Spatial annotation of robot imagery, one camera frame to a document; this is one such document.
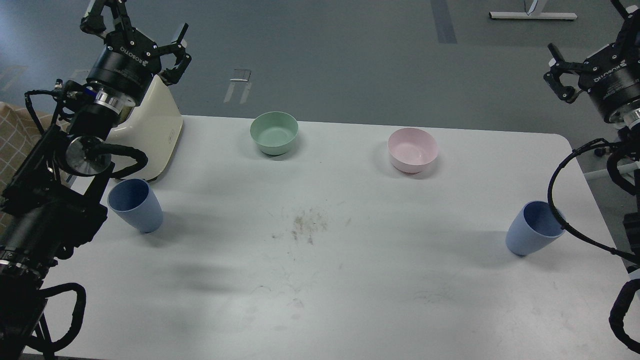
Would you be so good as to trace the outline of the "black Robotiq gripper image-left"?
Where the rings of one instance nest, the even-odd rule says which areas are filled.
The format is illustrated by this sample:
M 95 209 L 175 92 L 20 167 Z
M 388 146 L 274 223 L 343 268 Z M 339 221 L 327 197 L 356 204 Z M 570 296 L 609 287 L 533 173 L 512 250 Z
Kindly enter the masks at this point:
M 80 20 L 82 32 L 106 36 L 105 8 L 110 10 L 116 31 L 131 30 L 126 0 L 90 0 Z M 105 48 L 94 62 L 86 82 L 105 85 L 134 101 L 143 100 L 155 75 L 165 85 L 178 84 L 192 61 L 191 55 L 186 52 L 185 35 L 188 28 L 189 24 L 183 23 L 176 30 L 173 41 L 160 47 L 155 47 L 157 43 L 139 30 L 132 33 L 132 39 L 125 39 L 116 31 L 110 32 L 105 39 Z M 168 54 L 174 55 L 174 65 L 162 69 L 160 57 Z

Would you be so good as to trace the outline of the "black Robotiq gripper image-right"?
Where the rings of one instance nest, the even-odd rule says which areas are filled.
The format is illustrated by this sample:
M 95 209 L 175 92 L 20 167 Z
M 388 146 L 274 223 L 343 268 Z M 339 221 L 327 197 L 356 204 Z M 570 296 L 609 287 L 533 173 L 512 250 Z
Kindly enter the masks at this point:
M 610 0 L 622 19 L 632 13 L 620 0 Z M 637 125 L 639 123 L 639 21 L 626 20 L 613 43 L 590 55 L 586 64 L 567 61 L 558 47 L 549 43 L 549 70 L 543 79 L 555 96 L 572 104 L 585 91 L 604 122 Z M 579 76 L 581 90 L 562 83 L 563 75 Z

